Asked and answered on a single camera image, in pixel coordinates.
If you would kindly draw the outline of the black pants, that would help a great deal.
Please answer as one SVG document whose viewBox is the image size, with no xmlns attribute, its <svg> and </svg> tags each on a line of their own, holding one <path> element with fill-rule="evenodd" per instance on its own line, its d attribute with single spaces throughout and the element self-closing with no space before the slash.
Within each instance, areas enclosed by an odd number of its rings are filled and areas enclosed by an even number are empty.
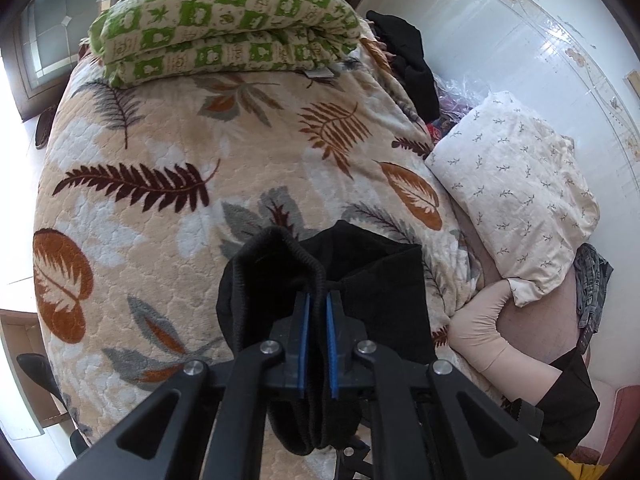
<svg viewBox="0 0 640 480">
<path fill-rule="evenodd" d="M 293 454 L 342 448 L 360 423 L 358 402 L 330 393 L 326 298 L 338 292 L 349 318 L 401 359 L 436 358 L 428 319 L 422 248 L 340 220 L 308 240 L 278 226 L 262 230 L 231 258 L 219 284 L 218 323 L 233 353 L 267 339 L 275 322 L 309 299 L 307 391 L 272 399 L 273 432 Z"/>
</svg>

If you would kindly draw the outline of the beige bolster cushion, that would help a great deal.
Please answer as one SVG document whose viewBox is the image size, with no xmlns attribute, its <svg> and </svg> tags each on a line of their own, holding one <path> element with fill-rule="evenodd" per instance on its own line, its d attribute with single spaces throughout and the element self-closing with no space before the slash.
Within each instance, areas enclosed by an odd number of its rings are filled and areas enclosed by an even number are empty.
<svg viewBox="0 0 640 480">
<path fill-rule="evenodd" d="M 561 372 L 514 348 L 499 333 L 498 317 L 511 297 L 506 280 L 483 288 L 451 319 L 448 340 L 509 401 L 522 399 L 536 405 Z"/>
</svg>

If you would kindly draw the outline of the grey knitted cloth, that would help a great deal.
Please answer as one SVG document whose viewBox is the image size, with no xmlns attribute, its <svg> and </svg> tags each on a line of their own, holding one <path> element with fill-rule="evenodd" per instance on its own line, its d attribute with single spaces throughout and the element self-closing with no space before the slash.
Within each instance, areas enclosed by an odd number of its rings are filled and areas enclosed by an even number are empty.
<svg viewBox="0 0 640 480">
<path fill-rule="evenodd" d="M 577 249 L 574 260 L 576 278 L 578 327 L 599 330 L 604 309 L 608 281 L 613 267 L 592 245 L 585 243 Z"/>
</svg>

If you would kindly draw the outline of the leaf patterned fleece blanket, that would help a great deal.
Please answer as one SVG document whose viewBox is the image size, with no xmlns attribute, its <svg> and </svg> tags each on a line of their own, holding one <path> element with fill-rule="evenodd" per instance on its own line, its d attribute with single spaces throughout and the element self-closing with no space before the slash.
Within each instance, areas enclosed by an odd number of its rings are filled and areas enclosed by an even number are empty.
<svg viewBox="0 0 640 480">
<path fill-rule="evenodd" d="M 372 29 L 325 74 L 214 73 L 116 89 L 88 55 L 53 125 L 32 263 L 42 338 L 70 416 L 96 445 L 187 362 L 230 359 L 222 271 L 275 226 L 336 222 L 422 249 L 437 355 L 485 275 L 426 166 L 433 140 Z"/>
</svg>

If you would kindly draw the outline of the white floral pillow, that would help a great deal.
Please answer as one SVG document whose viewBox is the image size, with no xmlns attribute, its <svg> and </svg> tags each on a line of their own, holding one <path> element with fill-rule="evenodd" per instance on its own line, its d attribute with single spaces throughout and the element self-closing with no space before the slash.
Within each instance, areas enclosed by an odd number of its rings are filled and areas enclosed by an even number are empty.
<svg viewBox="0 0 640 480">
<path fill-rule="evenodd" d="M 427 157 L 519 307 L 558 288 L 600 220 L 572 139 L 511 92 L 491 93 Z"/>
</svg>

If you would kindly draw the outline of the black garment near pillow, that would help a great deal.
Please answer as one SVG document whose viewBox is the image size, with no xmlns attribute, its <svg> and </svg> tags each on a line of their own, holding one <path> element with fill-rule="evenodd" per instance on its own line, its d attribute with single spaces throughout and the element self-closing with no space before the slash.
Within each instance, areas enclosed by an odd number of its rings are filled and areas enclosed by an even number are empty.
<svg viewBox="0 0 640 480">
<path fill-rule="evenodd" d="M 424 61 L 423 41 L 420 30 L 395 15 L 369 10 L 366 19 L 378 40 L 386 44 L 394 57 L 390 66 L 404 86 L 416 112 L 429 124 L 440 116 L 435 78 Z"/>
</svg>

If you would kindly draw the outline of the green patterned folded quilt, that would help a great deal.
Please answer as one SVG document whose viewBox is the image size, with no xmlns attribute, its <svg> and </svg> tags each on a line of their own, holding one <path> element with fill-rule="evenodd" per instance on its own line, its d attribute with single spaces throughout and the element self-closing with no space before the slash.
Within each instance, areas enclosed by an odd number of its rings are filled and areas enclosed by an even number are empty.
<svg viewBox="0 0 640 480">
<path fill-rule="evenodd" d="M 361 36 L 345 0 L 118 0 L 89 29 L 116 88 L 206 72 L 318 70 Z"/>
</svg>

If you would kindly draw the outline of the wooden framed window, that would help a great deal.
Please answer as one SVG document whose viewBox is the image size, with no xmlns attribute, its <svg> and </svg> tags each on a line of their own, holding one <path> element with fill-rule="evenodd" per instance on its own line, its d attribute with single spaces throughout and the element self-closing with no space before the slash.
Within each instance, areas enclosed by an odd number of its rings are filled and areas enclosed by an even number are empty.
<svg viewBox="0 0 640 480">
<path fill-rule="evenodd" d="M 17 113 L 26 122 L 61 99 L 80 40 L 116 0 L 27 0 L 1 36 L 1 58 Z"/>
</svg>

